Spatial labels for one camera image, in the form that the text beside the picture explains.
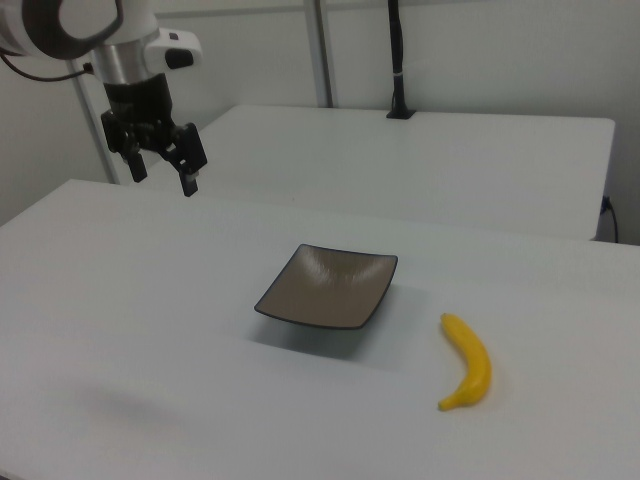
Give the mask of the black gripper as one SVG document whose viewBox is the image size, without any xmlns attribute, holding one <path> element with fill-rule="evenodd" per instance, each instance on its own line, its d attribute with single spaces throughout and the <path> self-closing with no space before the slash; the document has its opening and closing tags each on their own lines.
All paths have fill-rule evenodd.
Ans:
<svg viewBox="0 0 640 480">
<path fill-rule="evenodd" d="M 172 99 L 165 74 L 134 84 L 105 84 L 110 109 L 101 123 L 110 152 L 119 154 L 132 180 L 147 177 L 140 147 L 159 155 L 178 173 L 185 197 L 198 191 L 197 176 L 207 163 L 198 130 L 193 123 L 175 126 Z"/>
</svg>

